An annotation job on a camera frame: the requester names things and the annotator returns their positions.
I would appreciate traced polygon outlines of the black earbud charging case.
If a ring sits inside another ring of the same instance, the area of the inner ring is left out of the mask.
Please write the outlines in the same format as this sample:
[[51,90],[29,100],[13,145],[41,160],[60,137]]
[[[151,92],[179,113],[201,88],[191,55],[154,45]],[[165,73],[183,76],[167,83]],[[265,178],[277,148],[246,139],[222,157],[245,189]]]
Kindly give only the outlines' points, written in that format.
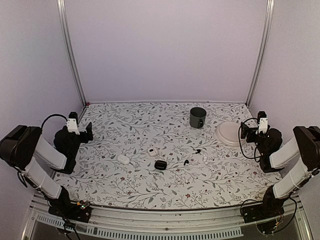
[[157,170],[165,170],[167,168],[167,162],[166,161],[163,161],[163,160],[157,160],[155,163],[154,163],[154,168],[157,169]]

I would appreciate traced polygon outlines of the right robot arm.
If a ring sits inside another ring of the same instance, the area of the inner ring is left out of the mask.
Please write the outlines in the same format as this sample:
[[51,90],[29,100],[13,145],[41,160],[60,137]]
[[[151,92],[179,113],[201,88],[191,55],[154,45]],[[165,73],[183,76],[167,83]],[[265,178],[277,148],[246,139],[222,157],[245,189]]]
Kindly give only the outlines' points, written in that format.
[[278,210],[275,200],[287,199],[296,190],[320,172],[320,128],[318,126],[295,126],[293,137],[283,144],[282,133],[271,128],[262,119],[257,120],[257,127],[250,127],[249,118],[240,123],[238,141],[246,140],[254,144],[253,156],[246,156],[239,144],[242,155],[259,163],[264,173],[284,170],[292,161],[295,164],[277,183],[266,190],[258,213],[262,218],[269,218]]

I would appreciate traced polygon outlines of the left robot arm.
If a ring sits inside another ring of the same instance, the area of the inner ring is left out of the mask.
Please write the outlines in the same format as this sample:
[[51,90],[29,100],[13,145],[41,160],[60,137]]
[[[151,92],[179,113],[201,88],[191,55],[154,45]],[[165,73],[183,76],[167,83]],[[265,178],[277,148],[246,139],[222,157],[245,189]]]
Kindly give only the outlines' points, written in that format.
[[62,187],[56,183],[37,162],[42,159],[56,172],[70,175],[76,165],[76,156],[81,144],[93,140],[92,123],[85,131],[64,126],[54,136],[51,145],[38,126],[18,125],[0,141],[0,158],[16,169],[37,190],[53,200],[60,197]]

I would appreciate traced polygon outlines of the white closed earbud case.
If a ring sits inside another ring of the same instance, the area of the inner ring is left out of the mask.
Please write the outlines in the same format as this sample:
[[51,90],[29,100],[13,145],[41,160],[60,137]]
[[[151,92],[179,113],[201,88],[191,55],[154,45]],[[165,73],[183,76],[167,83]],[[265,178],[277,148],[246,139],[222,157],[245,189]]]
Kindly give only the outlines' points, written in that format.
[[123,165],[128,165],[130,163],[130,159],[122,154],[117,156],[117,160]]

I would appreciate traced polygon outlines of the white open earbud case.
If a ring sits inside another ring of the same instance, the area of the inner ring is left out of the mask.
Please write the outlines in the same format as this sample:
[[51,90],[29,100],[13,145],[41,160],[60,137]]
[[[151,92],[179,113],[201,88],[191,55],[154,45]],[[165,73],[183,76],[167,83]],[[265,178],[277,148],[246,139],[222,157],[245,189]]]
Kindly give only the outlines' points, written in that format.
[[158,151],[156,148],[154,147],[150,147],[148,150],[147,150],[147,153],[150,157],[155,157],[158,155]]

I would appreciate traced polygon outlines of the dark grey mug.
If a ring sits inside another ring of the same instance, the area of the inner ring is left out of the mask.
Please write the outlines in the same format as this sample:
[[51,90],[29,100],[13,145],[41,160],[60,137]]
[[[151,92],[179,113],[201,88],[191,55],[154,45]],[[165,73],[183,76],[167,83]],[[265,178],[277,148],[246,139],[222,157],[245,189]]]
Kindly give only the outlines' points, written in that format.
[[200,129],[204,126],[207,111],[202,107],[193,107],[189,112],[189,125],[192,128]]

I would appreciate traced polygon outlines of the floral patterned table mat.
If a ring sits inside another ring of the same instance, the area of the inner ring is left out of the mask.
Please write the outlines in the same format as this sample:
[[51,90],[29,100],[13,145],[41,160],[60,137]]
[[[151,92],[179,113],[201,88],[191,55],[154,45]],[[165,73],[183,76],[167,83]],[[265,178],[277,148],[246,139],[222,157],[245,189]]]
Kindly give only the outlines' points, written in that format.
[[[204,209],[260,201],[281,179],[264,173],[258,163],[213,135],[224,122],[240,123],[251,113],[240,103],[201,103],[207,112],[203,128],[189,124],[195,103],[91,104],[79,124],[92,122],[93,141],[83,144],[71,174],[55,181],[74,201],[131,209]],[[157,156],[147,153],[156,148]],[[124,165],[118,155],[127,156]],[[156,161],[167,162],[165,170]]]

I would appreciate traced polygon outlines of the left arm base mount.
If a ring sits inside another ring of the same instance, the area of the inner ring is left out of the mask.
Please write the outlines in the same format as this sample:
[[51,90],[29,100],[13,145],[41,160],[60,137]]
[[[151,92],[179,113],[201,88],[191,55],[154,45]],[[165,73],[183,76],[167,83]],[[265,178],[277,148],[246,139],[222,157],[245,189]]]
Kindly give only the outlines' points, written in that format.
[[52,215],[62,217],[66,220],[74,220],[88,223],[91,217],[92,208],[90,201],[79,200],[72,202],[69,192],[62,186],[58,198],[46,196],[49,202],[48,212]]

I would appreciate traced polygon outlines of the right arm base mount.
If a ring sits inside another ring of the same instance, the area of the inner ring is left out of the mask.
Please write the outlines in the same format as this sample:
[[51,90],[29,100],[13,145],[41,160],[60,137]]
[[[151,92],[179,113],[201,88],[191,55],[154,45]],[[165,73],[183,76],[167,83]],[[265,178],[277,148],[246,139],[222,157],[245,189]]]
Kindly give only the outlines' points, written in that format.
[[287,199],[288,198],[276,198],[273,186],[270,186],[264,193],[262,202],[256,205],[242,205],[240,207],[240,214],[245,223],[280,216],[284,213],[283,205]]

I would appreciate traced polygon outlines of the front aluminium rail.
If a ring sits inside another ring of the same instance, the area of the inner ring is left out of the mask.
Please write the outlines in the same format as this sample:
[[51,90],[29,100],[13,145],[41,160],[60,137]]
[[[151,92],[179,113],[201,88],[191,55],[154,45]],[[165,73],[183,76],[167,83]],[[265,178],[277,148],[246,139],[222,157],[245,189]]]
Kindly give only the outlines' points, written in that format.
[[24,240],[313,240],[298,195],[283,213],[261,219],[249,214],[256,203],[194,210],[137,210],[93,205],[88,222],[68,227],[49,213],[48,202],[35,194],[22,232]]

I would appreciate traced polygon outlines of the right aluminium frame post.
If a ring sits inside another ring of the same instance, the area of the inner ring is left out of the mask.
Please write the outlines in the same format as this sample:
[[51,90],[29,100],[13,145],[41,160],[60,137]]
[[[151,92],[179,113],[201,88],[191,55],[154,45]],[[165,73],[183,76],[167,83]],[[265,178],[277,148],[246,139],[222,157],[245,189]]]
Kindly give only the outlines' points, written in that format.
[[271,32],[274,7],[275,7],[274,0],[266,1],[266,9],[265,9],[265,17],[264,17],[263,28],[262,28],[261,41],[259,45],[256,64],[255,64],[252,79],[251,79],[251,84],[250,84],[248,95],[245,102],[245,105],[248,108],[251,106],[253,102],[254,95],[258,86],[258,81],[259,81],[260,73],[262,70],[265,53],[267,50],[269,35]]

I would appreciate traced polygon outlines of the aluminium frame post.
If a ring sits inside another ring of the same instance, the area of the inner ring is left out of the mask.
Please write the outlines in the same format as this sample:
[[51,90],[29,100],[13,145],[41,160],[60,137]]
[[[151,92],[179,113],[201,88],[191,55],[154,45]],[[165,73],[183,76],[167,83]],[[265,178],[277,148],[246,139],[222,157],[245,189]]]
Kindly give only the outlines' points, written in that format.
[[259,81],[260,73],[262,70],[265,53],[267,50],[269,35],[271,32],[274,7],[275,7],[274,0],[266,1],[266,9],[265,9],[265,17],[264,17],[263,28],[262,28],[261,41],[259,45],[256,64],[255,64],[252,79],[251,79],[251,84],[250,84],[248,95],[245,102],[245,105],[248,108],[251,106],[253,102],[254,95],[258,86],[258,81]]
[[65,47],[66,47],[67,57],[68,57],[69,65],[71,68],[72,76],[75,82],[75,87],[79,95],[80,102],[84,107],[86,107],[87,101],[86,101],[85,92],[81,83],[80,74],[78,71],[76,58],[75,58],[75,54],[72,46],[65,1],[57,0],[56,3],[57,3],[57,10],[59,15],[62,35],[63,35]]

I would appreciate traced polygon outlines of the left aluminium frame post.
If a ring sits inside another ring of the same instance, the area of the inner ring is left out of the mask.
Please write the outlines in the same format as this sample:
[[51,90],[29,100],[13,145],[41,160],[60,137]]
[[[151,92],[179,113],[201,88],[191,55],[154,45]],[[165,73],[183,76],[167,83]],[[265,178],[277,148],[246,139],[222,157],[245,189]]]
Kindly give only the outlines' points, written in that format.
[[78,71],[76,58],[75,58],[75,54],[72,46],[65,1],[57,0],[56,3],[57,3],[57,10],[59,15],[62,35],[63,35],[65,47],[66,47],[67,57],[68,57],[69,65],[71,68],[72,76],[75,82],[75,87],[79,95],[80,102],[84,107],[86,107],[87,101],[86,101],[85,92],[81,83],[80,74]]

